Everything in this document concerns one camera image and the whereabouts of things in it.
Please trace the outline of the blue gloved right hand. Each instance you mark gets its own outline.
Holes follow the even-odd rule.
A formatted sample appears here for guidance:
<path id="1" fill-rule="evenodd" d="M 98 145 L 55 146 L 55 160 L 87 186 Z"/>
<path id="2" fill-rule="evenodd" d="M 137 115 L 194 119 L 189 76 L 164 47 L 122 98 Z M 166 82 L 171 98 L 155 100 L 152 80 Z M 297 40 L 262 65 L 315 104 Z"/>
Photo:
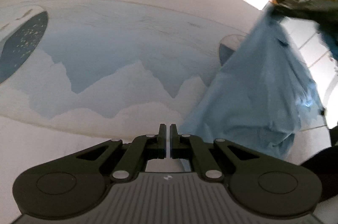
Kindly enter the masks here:
<path id="1" fill-rule="evenodd" d="M 319 25 L 319 32 L 322 41 L 325 43 L 332 58 L 338 62 L 338 47 L 337 47 L 337 23 L 325 23 Z"/>

